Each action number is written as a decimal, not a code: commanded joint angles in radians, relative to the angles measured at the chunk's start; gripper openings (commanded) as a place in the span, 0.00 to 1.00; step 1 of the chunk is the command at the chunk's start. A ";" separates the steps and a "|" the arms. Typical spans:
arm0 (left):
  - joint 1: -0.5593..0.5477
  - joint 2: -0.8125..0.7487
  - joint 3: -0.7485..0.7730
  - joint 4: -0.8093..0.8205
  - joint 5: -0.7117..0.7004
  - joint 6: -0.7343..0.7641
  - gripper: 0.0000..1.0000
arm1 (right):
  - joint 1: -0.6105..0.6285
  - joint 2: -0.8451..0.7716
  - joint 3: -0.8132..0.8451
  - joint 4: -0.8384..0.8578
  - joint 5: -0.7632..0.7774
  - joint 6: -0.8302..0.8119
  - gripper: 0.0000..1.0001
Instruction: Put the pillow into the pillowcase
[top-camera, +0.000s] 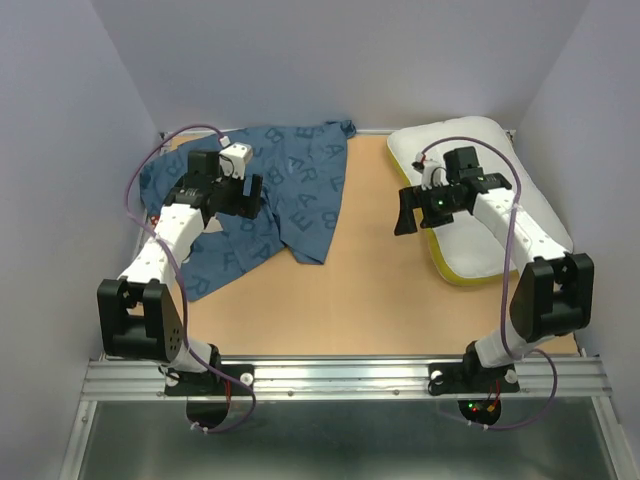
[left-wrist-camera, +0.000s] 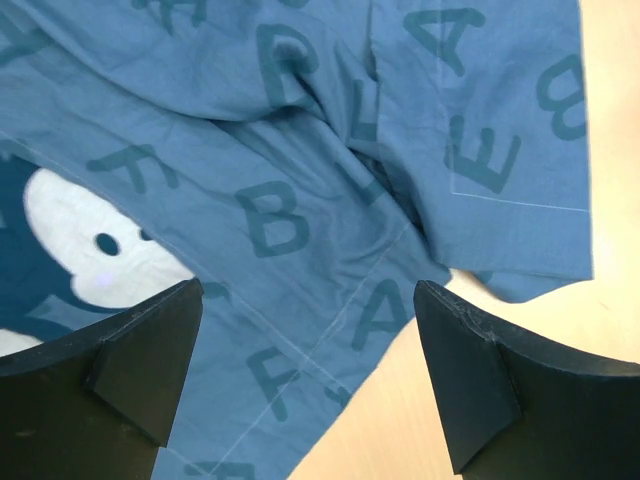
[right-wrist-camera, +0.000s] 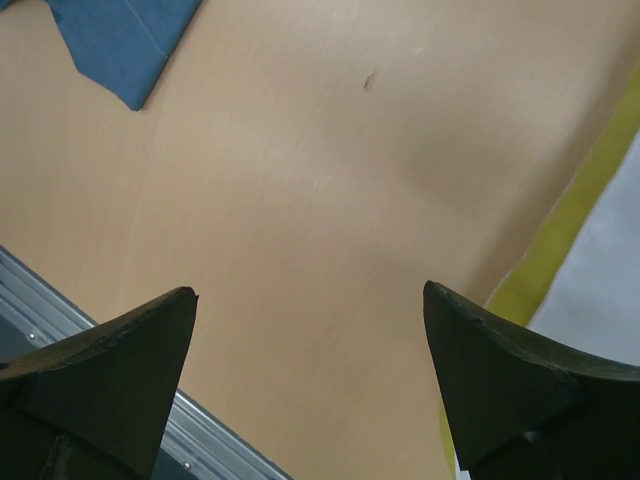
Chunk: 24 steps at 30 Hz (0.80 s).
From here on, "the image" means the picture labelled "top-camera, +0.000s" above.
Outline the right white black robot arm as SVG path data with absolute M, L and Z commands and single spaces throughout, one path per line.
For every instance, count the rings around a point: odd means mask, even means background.
M 594 262 L 553 240 L 524 210 L 519 180 L 485 172 L 473 146 L 446 152 L 442 164 L 428 166 L 420 159 L 414 166 L 427 183 L 400 190 L 395 235 L 451 224 L 455 214 L 466 211 L 503 247 L 505 267 L 519 275 L 514 290 L 503 290 L 499 327 L 432 378 L 436 393 L 455 384 L 482 390 L 540 344 L 589 325 Z

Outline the white pillow yellow edge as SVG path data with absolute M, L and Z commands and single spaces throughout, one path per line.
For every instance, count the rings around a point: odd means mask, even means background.
M 518 159 L 507 132 L 481 116 L 392 133 L 400 192 L 399 235 L 423 228 L 441 276 L 471 286 L 521 272 L 535 257 L 557 259 L 573 242 Z

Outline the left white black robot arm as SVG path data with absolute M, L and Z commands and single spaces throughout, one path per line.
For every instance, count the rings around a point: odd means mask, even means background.
M 171 295 L 177 272 L 203 233 L 222 229 L 217 216 L 256 218 L 262 178 L 245 177 L 250 146 L 233 143 L 220 151 L 192 150 L 186 173 L 169 190 L 159 220 L 132 263 L 97 290 L 106 354 L 153 361 L 199 393 L 215 392 L 223 371 L 218 349 L 193 341 Z

